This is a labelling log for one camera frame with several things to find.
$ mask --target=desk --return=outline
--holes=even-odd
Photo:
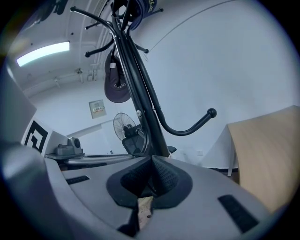
[[[240,185],[271,211],[289,202],[299,184],[300,107],[228,124]]]

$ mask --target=ceiling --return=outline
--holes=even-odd
[[[101,25],[85,30],[86,26],[95,21],[78,13],[71,13],[69,9],[76,6],[99,15],[106,2],[107,0],[68,0],[62,15],[51,13],[43,22],[19,33],[9,50],[8,65],[15,81],[28,97],[61,84],[90,81],[93,72],[97,74],[96,80],[103,79],[104,61],[109,50],[89,58],[84,53],[107,44],[111,39],[109,31]],[[109,14],[108,3],[101,17],[107,19]],[[22,67],[16,62],[17,58],[40,47],[65,41],[70,41],[68,52],[48,55]],[[82,70],[81,77],[76,73],[79,68]]]

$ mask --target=white wall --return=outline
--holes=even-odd
[[[143,19],[138,29],[131,35],[137,44],[143,44],[150,51],[168,33],[194,15],[228,0],[158,0],[156,10],[163,8],[162,13]]]
[[[104,102],[107,115],[92,119],[89,102],[100,99]],[[88,154],[104,154],[109,150],[125,153],[113,129],[113,118],[117,113],[128,114],[138,124],[131,99],[122,104],[109,101],[104,94],[103,81],[64,84],[60,89],[41,92],[31,97],[30,101],[37,108],[35,117],[58,133],[80,136],[83,147],[87,148],[83,150]],[[107,144],[103,143],[100,135],[104,135]]]
[[[204,3],[189,1],[193,9]],[[169,30],[164,26],[178,16],[166,8],[161,14],[167,15],[164,24],[156,24],[154,16],[153,25],[150,18],[145,23],[157,31],[144,28],[134,36],[143,47],[153,47],[145,66],[167,123],[185,130],[208,108],[217,110],[217,117],[192,135],[177,137],[164,131],[167,144],[177,147],[174,156],[180,160],[226,168],[229,159],[221,152],[227,147],[220,137],[226,124],[293,105],[299,95],[299,60],[277,22],[253,1],[209,8]],[[156,32],[163,36],[159,41]],[[203,150],[204,156],[197,156],[196,150]],[[214,157],[205,156],[209,150]]]

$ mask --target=black metal pole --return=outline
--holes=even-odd
[[[80,13],[80,14],[82,14],[82,15],[84,15],[84,16],[90,17],[90,18],[92,18],[92,19],[94,19],[94,20],[100,22],[100,23],[103,24],[106,28],[109,29],[109,31],[112,33],[113,37],[115,38],[115,36],[116,36],[116,31],[113,29],[113,27],[112,27],[107,21],[105,21],[105,20],[101,19],[100,17],[97,17],[97,16],[95,16],[95,15],[93,15],[93,14],[87,12],[87,11],[81,10],[81,9],[75,7],[75,6],[71,7],[71,8],[70,8],[70,11],[71,11],[71,12]]]
[[[103,52],[105,51],[106,49],[108,49],[111,45],[113,45],[114,43],[114,39],[111,39],[111,41],[106,44],[104,47],[101,47],[99,49],[96,49],[96,50],[93,50],[93,51],[90,51],[90,52],[86,52],[84,55],[89,58],[91,55],[94,55],[96,53],[100,53],[100,52]]]
[[[124,18],[123,18],[123,22],[122,22],[122,25],[121,25],[121,31],[124,31],[125,28],[127,27],[129,17],[130,17],[130,5],[131,5],[131,0],[128,0],[126,10],[125,10],[125,14],[124,14]]]
[[[114,17],[112,17],[112,23],[114,24],[114,28],[117,27],[117,23]],[[122,43],[122,48],[124,50],[124,61],[127,61],[128,70],[131,72],[134,85],[137,90],[138,97],[142,103],[142,109],[140,109],[141,114],[145,115],[149,130],[151,134],[151,143],[156,155],[160,155],[163,157],[169,156],[169,150],[167,144],[165,142],[164,135],[161,131],[158,119],[156,114],[153,112],[152,103],[150,97],[147,92],[147,88],[144,84],[143,78],[140,74],[139,68],[136,64],[135,57],[132,54],[132,51],[129,47],[129,42],[127,40],[126,34],[124,31],[120,31],[120,42]]]
[[[112,25],[117,29],[118,34],[120,33],[119,31],[119,27],[118,27],[118,23],[116,22],[116,18],[114,16],[112,16]],[[115,38],[115,44],[116,44],[116,49],[120,58],[120,62],[121,62],[121,66],[122,66],[122,70],[125,76],[125,80],[126,80],[126,84],[128,86],[128,90],[130,93],[130,96],[132,98],[132,102],[135,106],[135,110],[136,111],[142,111],[143,107],[142,104],[140,102],[140,99],[138,97],[138,93],[137,90],[135,88],[134,82],[132,82],[132,75],[129,71],[129,66],[127,63],[127,60],[125,58],[124,52],[123,52],[123,46],[122,46],[122,42],[120,40],[120,37],[116,37]],[[147,119],[145,118],[145,116],[142,115],[138,115],[139,121],[141,123],[145,138],[144,138],[144,145],[142,148],[142,153],[146,153],[148,154],[150,151],[150,147],[151,147],[151,134],[150,134],[150,128],[147,122]]]
[[[143,48],[143,47],[139,46],[138,44],[136,44],[135,46],[136,46],[136,48],[137,48],[138,50],[143,51],[144,53],[149,53],[149,50],[148,50],[148,49]]]
[[[92,25],[86,26],[85,29],[88,30],[88,29],[90,29],[90,28],[92,28],[92,27],[94,27],[94,26],[97,26],[97,25],[99,25],[99,24],[101,24],[101,23],[99,23],[99,22],[94,23],[94,24],[92,24]]]
[[[148,90],[148,93],[150,95],[150,98],[153,102],[153,105],[154,105],[154,108],[155,108],[155,111],[156,111],[156,114],[157,114],[157,117],[161,123],[161,125],[163,126],[163,128],[173,134],[173,135],[176,135],[176,136],[187,136],[187,135],[190,135],[192,134],[193,132],[197,131],[199,128],[201,128],[206,122],[208,122],[211,118],[215,118],[215,116],[217,115],[217,111],[214,109],[214,108],[210,108],[206,114],[199,120],[197,121],[191,128],[189,128],[188,130],[185,130],[185,131],[176,131],[174,129],[172,129],[171,127],[168,126],[168,124],[166,123],[165,121],[165,116],[160,108],[160,105],[159,105],[159,101],[158,101],[158,98],[156,96],[156,93],[155,93],[155,90],[153,88],[153,85],[152,85],[152,82],[149,78],[149,75],[148,75],[148,72],[146,70],[146,67],[144,66],[144,63],[141,59],[141,56],[140,54],[138,53],[136,47],[135,47],[135,43],[133,42],[131,36],[130,36],[130,29],[127,30],[127,39],[128,39],[128,42],[130,44],[130,47],[131,47],[131,51],[132,53],[134,54],[135,56],[135,60],[136,60],[136,63],[138,65],[138,68],[140,70],[140,73],[142,75],[142,78],[144,80],[144,83],[147,87],[147,90]]]
[[[162,13],[164,11],[163,8],[160,8],[159,10],[152,12],[151,15],[156,14],[156,13]]]

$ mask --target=table leg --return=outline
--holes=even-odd
[[[227,176],[230,177],[232,172],[233,172],[233,166],[235,163],[235,159],[236,159],[236,153],[235,153],[235,147],[233,144],[233,140],[231,139],[230,142],[230,162],[229,162],[229,168],[228,168],[228,173]]]

